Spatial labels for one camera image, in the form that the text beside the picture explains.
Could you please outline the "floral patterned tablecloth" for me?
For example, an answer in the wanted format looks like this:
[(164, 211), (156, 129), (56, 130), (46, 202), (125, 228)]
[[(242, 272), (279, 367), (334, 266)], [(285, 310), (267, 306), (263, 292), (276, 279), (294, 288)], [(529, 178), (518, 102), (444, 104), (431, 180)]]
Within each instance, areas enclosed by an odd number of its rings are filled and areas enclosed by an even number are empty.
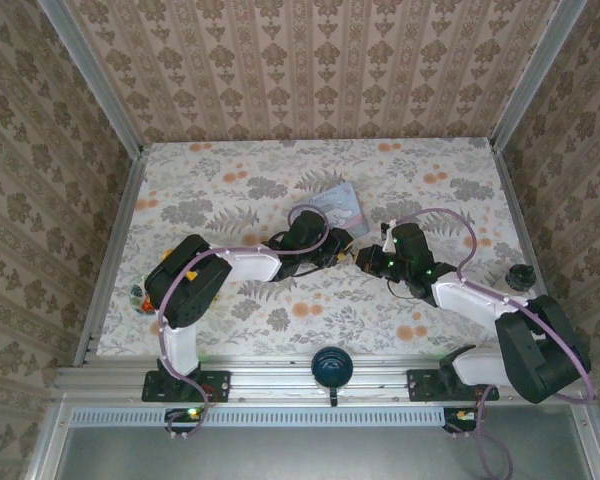
[[(154, 317), (129, 293), (162, 254), (197, 233), (251, 246), (286, 227), (310, 196), (351, 182), (377, 243), (383, 222), (417, 213), (434, 257), (482, 283), (523, 261), (489, 142), (484, 138), (164, 143), (151, 147), (97, 353), (154, 357)], [(394, 297), (352, 261), (279, 283), (222, 288), (199, 321), (207, 356), (443, 355), (490, 333), (454, 313)]]

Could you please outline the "pastel picture card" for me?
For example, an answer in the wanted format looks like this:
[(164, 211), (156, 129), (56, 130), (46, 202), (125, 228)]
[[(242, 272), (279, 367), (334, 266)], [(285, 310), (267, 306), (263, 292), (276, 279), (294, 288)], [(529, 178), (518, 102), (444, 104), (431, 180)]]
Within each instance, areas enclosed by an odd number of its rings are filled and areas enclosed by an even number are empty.
[(326, 214), (330, 227), (346, 230), (354, 239), (369, 232), (368, 223), (351, 182), (344, 182), (304, 200)]

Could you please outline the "small colourful toy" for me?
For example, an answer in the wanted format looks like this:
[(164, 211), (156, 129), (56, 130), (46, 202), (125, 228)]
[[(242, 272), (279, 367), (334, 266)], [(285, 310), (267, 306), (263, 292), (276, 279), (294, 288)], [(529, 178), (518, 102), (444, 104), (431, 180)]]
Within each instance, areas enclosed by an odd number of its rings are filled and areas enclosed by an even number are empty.
[(132, 309), (140, 314), (150, 315), (155, 312), (150, 296), (142, 283), (134, 283), (130, 289), (129, 302)]

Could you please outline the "black round bottle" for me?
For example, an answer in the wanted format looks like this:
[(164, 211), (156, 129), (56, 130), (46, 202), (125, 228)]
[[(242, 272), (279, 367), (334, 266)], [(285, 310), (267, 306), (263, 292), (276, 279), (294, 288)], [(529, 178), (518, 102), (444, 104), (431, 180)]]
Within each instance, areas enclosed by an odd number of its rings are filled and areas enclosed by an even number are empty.
[(505, 275), (507, 286), (516, 292), (529, 291), (537, 281), (534, 267), (526, 264), (512, 265)]

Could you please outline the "grey metal panel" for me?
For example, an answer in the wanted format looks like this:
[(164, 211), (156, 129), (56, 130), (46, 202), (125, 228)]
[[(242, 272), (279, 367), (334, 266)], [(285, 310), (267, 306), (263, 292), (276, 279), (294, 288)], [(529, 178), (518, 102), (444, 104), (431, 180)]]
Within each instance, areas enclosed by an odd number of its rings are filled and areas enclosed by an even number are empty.
[(476, 444), (436, 428), (75, 429), (54, 480), (487, 480)]

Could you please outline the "dark blue round device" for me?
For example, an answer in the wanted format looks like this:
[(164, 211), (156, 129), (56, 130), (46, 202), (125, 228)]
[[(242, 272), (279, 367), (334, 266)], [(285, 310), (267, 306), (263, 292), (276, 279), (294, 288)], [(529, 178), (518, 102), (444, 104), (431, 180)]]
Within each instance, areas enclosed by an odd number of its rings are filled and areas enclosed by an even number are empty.
[(353, 370), (352, 358), (342, 348), (324, 347), (313, 356), (311, 374), (315, 382), (327, 391), (331, 407), (338, 406), (338, 391), (349, 383)]

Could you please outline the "aluminium side rail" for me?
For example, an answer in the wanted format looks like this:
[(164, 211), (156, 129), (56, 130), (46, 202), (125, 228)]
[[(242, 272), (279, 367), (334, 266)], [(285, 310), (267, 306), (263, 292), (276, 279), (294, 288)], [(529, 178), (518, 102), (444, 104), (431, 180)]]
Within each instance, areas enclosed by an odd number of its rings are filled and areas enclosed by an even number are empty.
[(531, 237), (529, 235), (524, 220), (523, 212), (521, 210), (511, 177), (509, 175), (504, 156), (502, 152), (498, 150), (495, 146), (492, 146), (491, 150), (494, 157), (496, 169), (499, 174), (501, 186), (507, 200), (512, 221), (519, 239), (521, 252), (524, 256), (526, 263), (530, 264), (534, 268), (534, 271), (536, 273), (537, 280), (536, 286), (534, 287), (534, 292), (536, 294), (547, 294), (548, 291), (542, 275), (541, 267), (537, 260)]
[(131, 164), (86, 315), (84, 328), (72, 363), (73, 367), (81, 367), (85, 363), (89, 352), (89, 345), (101, 330), (106, 319), (150, 150), (150, 147), (143, 148), (140, 155)]

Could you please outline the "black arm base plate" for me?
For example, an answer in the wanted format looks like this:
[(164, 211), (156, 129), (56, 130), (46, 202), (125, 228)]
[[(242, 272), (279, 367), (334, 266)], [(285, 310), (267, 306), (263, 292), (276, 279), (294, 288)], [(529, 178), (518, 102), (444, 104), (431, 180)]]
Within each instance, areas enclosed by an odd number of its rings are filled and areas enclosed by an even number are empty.
[[(210, 403), (226, 403), (231, 388), (230, 371), (196, 370), (189, 378), (205, 391)], [(154, 370), (145, 375), (141, 399), (149, 403), (203, 402), (202, 395), (189, 383)]]
[(443, 369), (412, 369), (407, 373), (409, 399), (413, 402), (477, 401), (487, 385), (466, 385), (454, 371)]

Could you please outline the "aluminium table frame rail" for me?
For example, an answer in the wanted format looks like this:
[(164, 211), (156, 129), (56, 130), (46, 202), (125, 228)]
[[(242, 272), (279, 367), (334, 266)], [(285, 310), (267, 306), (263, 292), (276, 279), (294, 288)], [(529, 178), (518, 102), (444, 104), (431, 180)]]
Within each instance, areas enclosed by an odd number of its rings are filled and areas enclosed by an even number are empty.
[[(338, 392), (344, 406), (406, 405), (410, 402), (407, 372), (434, 369), (438, 361), (417, 356), (355, 356), (349, 383)], [(58, 371), (56, 395), (74, 405), (138, 406), (144, 377), (157, 368), (150, 357), (97, 357)], [(204, 370), (231, 373), (230, 406), (326, 406), (326, 390), (311, 374), (311, 358), (211, 357)]]

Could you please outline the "aluminium frame post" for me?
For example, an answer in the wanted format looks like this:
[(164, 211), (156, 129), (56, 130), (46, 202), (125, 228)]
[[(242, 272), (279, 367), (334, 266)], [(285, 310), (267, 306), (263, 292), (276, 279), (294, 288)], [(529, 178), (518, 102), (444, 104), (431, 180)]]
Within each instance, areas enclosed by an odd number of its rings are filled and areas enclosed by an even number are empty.
[(83, 29), (78, 25), (64, 0), (37, 1), (103, 110), (119, 141), (131, 160), (137, 161), (142, 154), (143, 142), (108, 80), (101, 61), (96, 58), (95, 50), (89, 45)]
[(490, 137), (502, 152), (529, 108), (587, 0), (559, 0)]

